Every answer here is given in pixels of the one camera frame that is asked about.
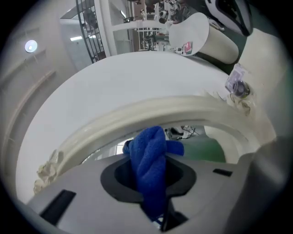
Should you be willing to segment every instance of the blue towel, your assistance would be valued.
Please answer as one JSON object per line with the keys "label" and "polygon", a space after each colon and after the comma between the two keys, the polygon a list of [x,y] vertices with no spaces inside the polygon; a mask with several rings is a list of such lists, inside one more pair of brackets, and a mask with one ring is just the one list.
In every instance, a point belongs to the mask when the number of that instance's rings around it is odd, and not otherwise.
{"label": "blue towel", "polygon": [[161,215],[166,205],[166,152],[183,155],[184,146],[179,141],[166,141],[160,126],[143,130],[123,147],[123,153],[130,155],[136,188],[144,197],[142,208],[150,219]]}

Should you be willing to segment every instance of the twisted blue fabric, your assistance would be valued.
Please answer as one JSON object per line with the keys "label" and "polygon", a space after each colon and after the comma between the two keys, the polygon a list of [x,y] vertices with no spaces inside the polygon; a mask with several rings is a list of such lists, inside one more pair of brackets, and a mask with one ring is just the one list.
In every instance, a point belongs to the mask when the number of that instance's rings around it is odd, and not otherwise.
{"label": "twisted blue fabric", "polygon": [[142,208],[150,219],[161,215],[165,209],[166,152],[184,155],[184,147],[179,141],[166,141],[160,126],[143,130],[123,147],[123,153],[130,155],[136,187],[144,197]]}

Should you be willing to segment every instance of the round ceiling light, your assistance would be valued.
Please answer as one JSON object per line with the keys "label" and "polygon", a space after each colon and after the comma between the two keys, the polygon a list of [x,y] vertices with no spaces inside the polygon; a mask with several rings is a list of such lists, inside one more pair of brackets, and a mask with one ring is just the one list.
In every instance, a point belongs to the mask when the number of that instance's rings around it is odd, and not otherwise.
{"label": "round ceiling light", "polygon": [[26,43],[24,48],[25,48],[26,52],[32,53],[38,48],[38,43],[34,40],[30,40]]}

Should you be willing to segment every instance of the round white table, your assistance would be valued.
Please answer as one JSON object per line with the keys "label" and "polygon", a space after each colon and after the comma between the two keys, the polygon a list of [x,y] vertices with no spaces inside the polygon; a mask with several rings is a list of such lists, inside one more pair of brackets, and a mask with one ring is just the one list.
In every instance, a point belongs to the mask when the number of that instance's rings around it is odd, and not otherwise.
{"label": "round white table", "polygon": [[228,75],[206,61],[167,52],[103,59],[76,73],[42,105],[23,139],[16,166],[17,197],[33,197],[36,171],[78,128],[118,107],[164,96],[218,92]]}

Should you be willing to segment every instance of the black railing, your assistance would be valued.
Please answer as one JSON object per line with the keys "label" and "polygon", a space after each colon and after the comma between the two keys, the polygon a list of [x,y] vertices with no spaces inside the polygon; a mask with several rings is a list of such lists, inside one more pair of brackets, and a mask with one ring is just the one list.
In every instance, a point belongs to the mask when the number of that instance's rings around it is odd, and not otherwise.
{"label": "black railing", "polygon": [[106,54],[98,27],[94,0],[76,0],[76,9],[82,37],[92,63],[104,59]]}

